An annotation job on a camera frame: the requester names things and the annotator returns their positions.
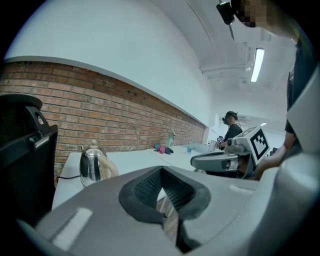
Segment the kettle handle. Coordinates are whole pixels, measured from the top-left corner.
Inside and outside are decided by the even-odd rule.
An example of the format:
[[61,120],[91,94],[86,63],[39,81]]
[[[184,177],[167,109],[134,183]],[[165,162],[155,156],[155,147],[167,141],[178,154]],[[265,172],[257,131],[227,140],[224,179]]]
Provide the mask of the kettle handle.
[[99,155],[98,157],[99,164],[101,166],[101,172],[103,179],[119,176],[119,171],[116,165],[108,159],[105,155]]

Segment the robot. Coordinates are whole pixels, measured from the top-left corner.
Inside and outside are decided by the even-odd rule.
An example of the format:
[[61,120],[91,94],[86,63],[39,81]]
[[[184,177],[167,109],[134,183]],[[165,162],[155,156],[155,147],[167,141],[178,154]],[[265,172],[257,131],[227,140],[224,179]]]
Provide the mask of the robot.
[[[251,127],[227,141],[224,151],[209,152],[196,155],[191,159],[191,165],[207,174],[238,177],[251,177],[257,165],[270,149],[262,126]],[[247,161],[245,172],[238,171],[240,158]]]

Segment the black shirt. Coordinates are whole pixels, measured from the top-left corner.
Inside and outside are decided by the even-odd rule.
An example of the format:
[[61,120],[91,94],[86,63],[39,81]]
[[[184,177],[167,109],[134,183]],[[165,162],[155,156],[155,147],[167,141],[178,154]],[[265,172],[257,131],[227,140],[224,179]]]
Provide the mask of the black shirt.
[[230,125],[228,132],[225,134],[223,142],[226,142],[228,139],[234,138],[237,135],[242,133],[242,129],[236,123]]
[[[301,92],[306,87],[309,79],[311,78],[315,67],[317,65],[317,57],[314,52],[313,47],[309,43],[308,39],[304,38],[303,42],[299,39],[296,44],[296,54],[295,54],[295,63],[292,71],[289,73],[287,81],[287,111],[293,106]],[[286,121],[285,129],[286,132],[295,134],[292,126],[289,121]],[[302,152],[301,145],[298,138],[294,135],[294,142],[291,148],[284,154],[281,159],[281,163],[294,155],[297,155]]]

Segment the white wall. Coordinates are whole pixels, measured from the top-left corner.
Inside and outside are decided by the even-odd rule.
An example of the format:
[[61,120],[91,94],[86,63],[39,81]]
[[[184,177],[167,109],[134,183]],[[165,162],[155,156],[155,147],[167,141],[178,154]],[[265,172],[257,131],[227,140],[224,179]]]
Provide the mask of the white wall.
[[212,92],[194,50],[147,0],[49,0],[22,27],[5,59],[91,69],[211,124]]
[[287,95],[283,91],[262,89],[214,91],[213,104],[216,113],[224,114],[233,110],[238,113],[238,116],[252,116],[279,122],[286,121]]

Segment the white table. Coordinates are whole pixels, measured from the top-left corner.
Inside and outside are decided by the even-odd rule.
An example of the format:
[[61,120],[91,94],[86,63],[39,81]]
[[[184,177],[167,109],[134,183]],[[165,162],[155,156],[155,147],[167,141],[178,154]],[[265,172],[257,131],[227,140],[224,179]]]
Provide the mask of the white table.
[[183,146],[171,146],[170,148],[173,150],[172,154],[160,154],[159,152],[155,151],[154,148],[147,149],[146,151],[150,152],[161,160],[166,161],[170,166],[175,166],[190,172],[193,172],[196,169],[190,164],[191,158],[201,153],[192,150],[189,154],[187,153],[187,148]]
[[[155,155],[150,154],[147,150],[131,151],[131,152],[113,152],[107,153],[116,167],[118,168],[119,175],[134,172],[140,169],[149,168],[153,166],[169,166],[166,161],[161,160]],[[69,155],[61,177],[69,178],[78,176],[80,174],[80,152],[73,152]],[[58,207],[83,189],[80,177],[73,179],[59,179],[54,193],[52,209]],[[158,200],[165,196],[163,189],[159,193]]]
[[201,143],[191,143],[186,145],[180,145],[181,147],[188,148],[191,147],[192,150],[195,150],[199,153],[208,153],[209,152],[209,146]]

